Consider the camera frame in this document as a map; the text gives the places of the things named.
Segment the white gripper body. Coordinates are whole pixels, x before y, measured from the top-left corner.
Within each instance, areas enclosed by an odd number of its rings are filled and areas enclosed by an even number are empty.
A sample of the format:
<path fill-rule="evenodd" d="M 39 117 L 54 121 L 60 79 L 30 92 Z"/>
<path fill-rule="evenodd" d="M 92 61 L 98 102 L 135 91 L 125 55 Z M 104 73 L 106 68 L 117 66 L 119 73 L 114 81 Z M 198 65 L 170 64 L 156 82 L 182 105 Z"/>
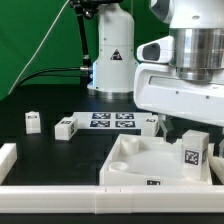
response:
<path fill-rule="evenodd" d="M 137 67 L 134 102 L 143 110 L 224 127 L 224 82 L 185 81 L 168 65 Z"/>

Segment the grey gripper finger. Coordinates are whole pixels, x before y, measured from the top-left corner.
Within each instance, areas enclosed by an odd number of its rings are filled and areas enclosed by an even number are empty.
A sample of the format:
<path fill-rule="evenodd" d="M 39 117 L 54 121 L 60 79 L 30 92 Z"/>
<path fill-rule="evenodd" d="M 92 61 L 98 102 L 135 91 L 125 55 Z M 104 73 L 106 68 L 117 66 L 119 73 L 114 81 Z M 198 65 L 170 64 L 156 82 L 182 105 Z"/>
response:
<path fill-rule="evenodd" d="M 164 114 L 159 114 L 158 121 L 163 132 L 164 141 L 173 144 L 175 142 L 175 138 L 172 136 L 172 132 L 174 130 L 172 117 Z"/>
<path fill-rule="evenodd" d="M 224 139 L 219 143 L 219 155 L 224 155 Z"/>

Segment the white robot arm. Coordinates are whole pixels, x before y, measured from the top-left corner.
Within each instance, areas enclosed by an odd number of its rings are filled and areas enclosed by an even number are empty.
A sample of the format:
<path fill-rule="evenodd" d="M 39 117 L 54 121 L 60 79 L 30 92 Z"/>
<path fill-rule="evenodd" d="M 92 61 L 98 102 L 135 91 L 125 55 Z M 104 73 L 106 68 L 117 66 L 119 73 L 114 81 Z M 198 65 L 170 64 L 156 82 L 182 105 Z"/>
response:
<path fill-rule="evenodd" d="M 149 0 L 169 35 L 133 47 L 134 21 L 112 0 L 99 7 L 99 57 L 89 90 L 134 93 L 138 108 L 224 130 L 224 0 Z"/>

